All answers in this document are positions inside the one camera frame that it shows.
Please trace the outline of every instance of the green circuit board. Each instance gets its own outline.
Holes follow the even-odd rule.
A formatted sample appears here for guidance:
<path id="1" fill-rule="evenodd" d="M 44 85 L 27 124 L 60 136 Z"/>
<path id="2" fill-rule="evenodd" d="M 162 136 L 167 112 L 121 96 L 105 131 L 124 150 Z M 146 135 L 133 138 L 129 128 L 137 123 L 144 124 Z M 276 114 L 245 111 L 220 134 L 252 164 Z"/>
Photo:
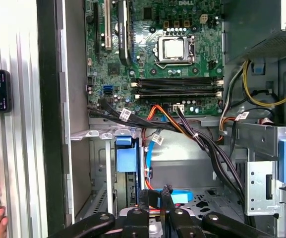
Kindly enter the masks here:
<path id="1" fill-rule="evenodd" d="M 111 4 L 112 49 L 102 47 L 96 51 L 98 38 L 105 33 L 105 3 Z M 94 3 L 98 6 L 97 15 Z M 106 98 L 118 111 L 127 108 L 141 117 L 146 117 L 153 104 L 168 107 L 172 115 L 172 105 L 185 106 L 186 116 L 219 115 L 217 97 L 172 96 L 167 98 L 135 98 L 133 79 L 164 79 L 189 77 L 223 78 L 222 27 L 220 0 L 132 0 L 130 5 L 131 66 L 124 66 L 119 59 L 119 38 L 117 35 L 117 1 L 86 0 L 86 17 L 95 16 L 98 28 L 92 22 L 86 23 L 88 101 L 100 107 L 100 98 Z M 170 36 L 171 32 L 183 31 L 183 36 L 194 36 L 195 59 L 192 64 L 155 64 L 155 45 L 159 37 Z M 104 86 L 111 85 L 113 93 L 106 95 Z"/>

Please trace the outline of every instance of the cpu socket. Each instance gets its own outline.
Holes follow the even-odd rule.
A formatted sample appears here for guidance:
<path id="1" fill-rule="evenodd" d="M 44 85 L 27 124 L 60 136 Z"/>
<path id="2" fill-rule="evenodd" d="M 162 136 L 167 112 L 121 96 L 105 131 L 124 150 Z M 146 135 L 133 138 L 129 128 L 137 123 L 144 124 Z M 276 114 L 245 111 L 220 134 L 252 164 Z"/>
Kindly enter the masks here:
<path id="1" fill-rule="evenodd" d="M 156 64 L 193 64 L 195 62 L 194 36 L 160 37 L 153 52 Z"/>

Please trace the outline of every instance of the blue sata port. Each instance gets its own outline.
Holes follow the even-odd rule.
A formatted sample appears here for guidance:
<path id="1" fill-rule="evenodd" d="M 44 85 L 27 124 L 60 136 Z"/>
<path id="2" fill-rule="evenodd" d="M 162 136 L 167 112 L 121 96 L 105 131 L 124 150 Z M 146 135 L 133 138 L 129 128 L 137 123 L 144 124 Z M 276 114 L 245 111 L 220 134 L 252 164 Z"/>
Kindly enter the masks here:
<path id="1" fill-rule="evenodd" d="M 113 93 L 113 86 L 112 85 L 105 85 L 103 86 L 103 93 L 110 95 Z"/>

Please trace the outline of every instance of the dell logo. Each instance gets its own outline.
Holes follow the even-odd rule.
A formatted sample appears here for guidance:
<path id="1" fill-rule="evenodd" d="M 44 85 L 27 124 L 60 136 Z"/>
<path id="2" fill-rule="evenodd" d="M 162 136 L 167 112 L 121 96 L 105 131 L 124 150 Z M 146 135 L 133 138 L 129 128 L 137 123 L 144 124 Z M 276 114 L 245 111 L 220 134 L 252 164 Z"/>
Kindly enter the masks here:
<path id="1" fill-rule="evenodd" d="M 193 6 L 193 1 L 179 1 L 179 6 Z"/>

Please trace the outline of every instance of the white cable label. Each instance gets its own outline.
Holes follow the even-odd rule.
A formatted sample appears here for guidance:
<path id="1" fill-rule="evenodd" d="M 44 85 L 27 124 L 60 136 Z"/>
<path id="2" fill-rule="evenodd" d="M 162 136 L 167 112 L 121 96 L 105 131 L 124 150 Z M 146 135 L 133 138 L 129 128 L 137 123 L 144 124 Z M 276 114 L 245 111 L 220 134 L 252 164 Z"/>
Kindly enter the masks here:
<path id="1" fill-rule="evenodd" d="M 152 141 L 156 142 L 159 145 L 162 145 L 164 138 L 158 134 L 154 134 L 152 137 Z"/>
<path id="2" fill-rule="evenodd" d="M 242 114 L 237 115 L 237 117 L 235 118 L 235 120 L 234 120 L 234 121 L 238 121 L 238 120 L 240 120 L 241 116 L 242 116 Z"/>
<path id="3" fill-rule="evenodd" d="M 132 112 L 126 108 L 123 108 L 121 114 L 119 115 L 119 118 L 122 121 L 127 121 L 129 119 L 129 116 L 132 114 Z"/>
<path id="4" fill-rule="evenodd" d="M 242 113 L 242 116 L 241 116 L 240 120 L 245 120 L 249 114 L 250 114 L 250 112 Z"/>

